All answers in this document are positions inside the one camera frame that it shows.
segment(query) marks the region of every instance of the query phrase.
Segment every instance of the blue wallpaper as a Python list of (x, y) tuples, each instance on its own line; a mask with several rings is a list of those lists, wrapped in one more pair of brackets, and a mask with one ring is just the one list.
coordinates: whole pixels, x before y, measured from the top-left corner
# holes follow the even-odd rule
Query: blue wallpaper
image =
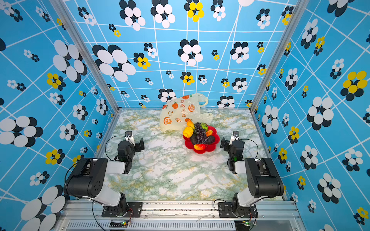
[(119, 106), (247, 107), (297, 0), (64, 1)]
[(370, 230), (369, 11), (311, 0), (254, 111), (308, 231)]
[(48, 230), (114, 112), (49, 1), (0, 0), (0, 31), (0, 230)]

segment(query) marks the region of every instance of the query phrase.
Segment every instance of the red plate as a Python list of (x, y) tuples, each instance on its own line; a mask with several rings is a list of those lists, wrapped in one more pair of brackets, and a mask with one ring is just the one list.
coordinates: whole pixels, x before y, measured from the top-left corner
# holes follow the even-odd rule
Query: red plate
[(216, 144), (218, 144), (218, 142), (220, 142), (220, 137), (217, 135), (217, 130), (214, 127), (208, 126), (208, 130), (212, 130), (213, 131), (212, 136), (215, 137), (215, 141), (212, 144), (210, 144), (210, 145), (206, 145), (206, 148), (204, 150), (195, 150), (194, 149), (194, 145), (190, 141), (190, 138), (186, 138), (186, 137), (184, 137), (184, 135), (182, 135), (182, 137), (185, 140), (185, 146), (188, 149), (193, 149), (198, 154), (203, 154), (205, 152), (212, 152), (212, 151), (214, 151), (216, 149)]

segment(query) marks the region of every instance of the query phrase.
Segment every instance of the marble tabletop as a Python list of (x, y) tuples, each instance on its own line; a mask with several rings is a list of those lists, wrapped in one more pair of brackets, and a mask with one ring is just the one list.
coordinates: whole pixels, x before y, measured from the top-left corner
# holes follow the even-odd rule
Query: marble tabletop
[[(233, 130), (240, 137), (258, 144), (258, 157), (267, 157), (249, 110), (206, 109), (213, 114), (209, 124), (217, 129), (220, 139), (230, 139)], [(228, 153), (219, 147), (215, 151), (196, 154), (184, 145), (182, 133), (159, 127), (161, 110), (123, 110), (113, 136), (132, 131), (135, 142), (144, 139), (145, 150), (136, 153), (128, 174), (106, 175), (104, 183), (126, 195), (127, 200), (231, 200), (236, 192), (247, 187), (245, 175), (233, 174), (226, 161)], [(107, 154), (117, 155), (122, 137), (111, 139)], [(244, 157), (255, 157), (257, 146), (245, 141)]]

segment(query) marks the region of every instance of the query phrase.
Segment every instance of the black mounting plate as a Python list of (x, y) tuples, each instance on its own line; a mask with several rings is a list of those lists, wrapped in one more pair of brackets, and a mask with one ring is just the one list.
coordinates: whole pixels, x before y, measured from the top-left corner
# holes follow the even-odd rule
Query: black mounting plate
[[(237, 217), (232, 213), (232, 203), (231, 202), (219, 202), (218, 203), (218, 215), (220, 218), (228, 218), (228, 217)], [(253, 205), (252, 207), (246, 208), (246, 213), (242, 217), (237, 218), (250, 218), (250, 213), (252, 214), (253, 218), (258, 217), (258, 212), (256, 206)]]
[[(141, 215), (141, 208), (142, 208), (142, 202), (127, 202), (128, 208), (127, 213), (123, 217), (130, 217), (130, 211), (128, 210), (131, 208), (134, 211), (134, 214), (131, 215), (131, 217), (140, 217)], [(103, 210), (103, 213), (101, 214), (101, 217), (114, 217), (119, 218), (114, 214), (111, 214), (110, 210)]]

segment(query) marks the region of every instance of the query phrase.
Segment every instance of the fruit bowl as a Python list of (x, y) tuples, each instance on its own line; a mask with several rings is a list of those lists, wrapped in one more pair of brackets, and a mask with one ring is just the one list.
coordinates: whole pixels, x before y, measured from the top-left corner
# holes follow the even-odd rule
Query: fruit bowl
[(214, 127), (208, 126), (208, 130), (212, 130), (213, 131), (212, 136), (215, 137), (215, 141), (212, 144), (210, 144), (210, 145), (207, 145), (206, 144), (206, 148), (204, 150), (195, 150), (194, 149), (194, 145), (190, 141), (190, 138), (186, 138), (184, 135), (182, 135), (182, 137), (185, 140), (185, 146), (188, 149), (193, 149), (195, 151), (195, 153), (198, 153), (198, 154), (203, 154), (205, 152), (212, 152), (212, 151), (214, 151), (216, 149), (216, 144), (218, 144), (218, 142), (220, 142), (220, 137), (217, 135), (217, 130)]

